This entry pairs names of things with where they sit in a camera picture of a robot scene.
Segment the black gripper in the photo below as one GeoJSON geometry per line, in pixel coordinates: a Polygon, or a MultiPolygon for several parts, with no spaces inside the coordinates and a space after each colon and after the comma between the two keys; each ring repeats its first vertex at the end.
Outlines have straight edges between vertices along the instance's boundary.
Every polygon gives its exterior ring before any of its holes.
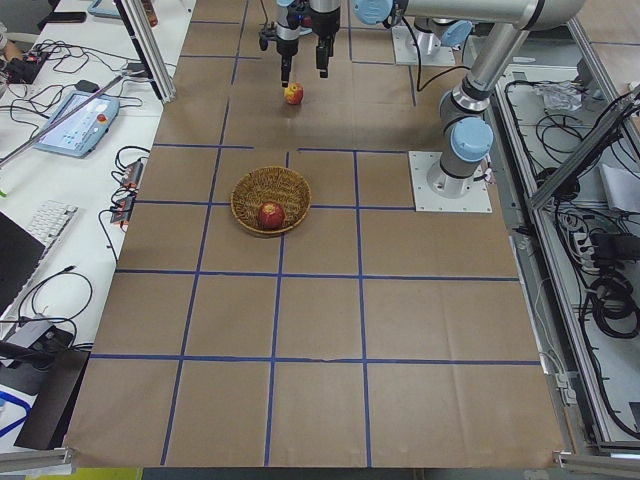
{"type": "Polygon", "coordinates": [[[300,19],[296,8],[291,4],[278,4],[276,7],[276,47],[281,55],[281,86],[289,85],[291,59],[297,54],[300,36],[300,19]]]}
{"type": "Polygon", "coordinates": [[[329,76],[329,61],[334,53],[336,34],[340,29],[341,10],[330,12],[311,10],[312,31],[318,36],[316,68],[321,78],[329,76]]]}

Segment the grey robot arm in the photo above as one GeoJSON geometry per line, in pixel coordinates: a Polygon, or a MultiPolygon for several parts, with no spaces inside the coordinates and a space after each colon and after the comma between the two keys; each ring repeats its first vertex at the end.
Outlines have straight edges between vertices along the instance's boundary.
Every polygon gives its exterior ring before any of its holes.
{"type": "MultiPolygon", "coordinates": [[[[428,171],[429,187],[445,198],[466,195],[478,165],[486,158],[494,140],[491,127],[481,118],[489,97],[531,31],[549,30],[572,19],[582,1],[356,1],[359,20],[368,25],[393,24],[405,15],[431,20],[475,20],[491,22],[493,28],[483,50],[460,84],[440,102],[445,146],[439,160],[428,171]]],[[[279,1],[275,41],[281,55],[281,82],[289,83],[292,58],[298,51],[301,22],[311,19],[318,36],[316,68],[328,76],[335,35],[340,27],[339,1],[279,1]]]]}
{"type": "MultiPolygon", "coordinates": [[[[318,37],[316,68],[321,78],[329,76],[329,61],[334,54],[335,37],[340,29],[340,0],[310,0],[308,2],[312,26],[318,37]]],[[[354,1],[353,10],[359,21],[366,25],[395,25],[404,16],[408,1],[354,1]]]]}

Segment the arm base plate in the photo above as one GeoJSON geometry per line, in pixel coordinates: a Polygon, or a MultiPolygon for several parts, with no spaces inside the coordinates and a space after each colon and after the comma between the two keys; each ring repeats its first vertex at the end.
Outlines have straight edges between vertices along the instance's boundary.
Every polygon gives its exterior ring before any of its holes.
{"type": "Polygon", "coordinates": [[[443,45],[434,33],[404,25],[392,28],[392,40],[396,65],[450,67],[456,64],[454,48],[443,45]]]}
{"type": "Polygon", "coordinates": [[[480,165],[471,177],[456,179],[440,167],[440,152],[409,151],[409,171],[416,212],[490,214],[493,209],[480,165]]]}

